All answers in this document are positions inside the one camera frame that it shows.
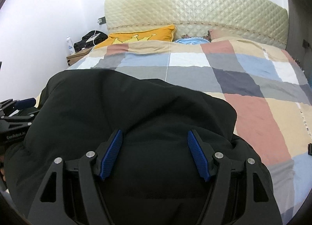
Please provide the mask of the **person's left hand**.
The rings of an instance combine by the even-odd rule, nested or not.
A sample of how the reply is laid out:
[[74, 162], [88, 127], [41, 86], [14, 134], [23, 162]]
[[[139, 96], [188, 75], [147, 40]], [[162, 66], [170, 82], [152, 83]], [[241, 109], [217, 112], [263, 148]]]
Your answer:
[[5, 170], [4, 170], [4, 155], [0, 155], [0, 163], [1, 163], [1, 177], [2, 177], [2, 181], [6, 181], [6, 178], [5, 178]]

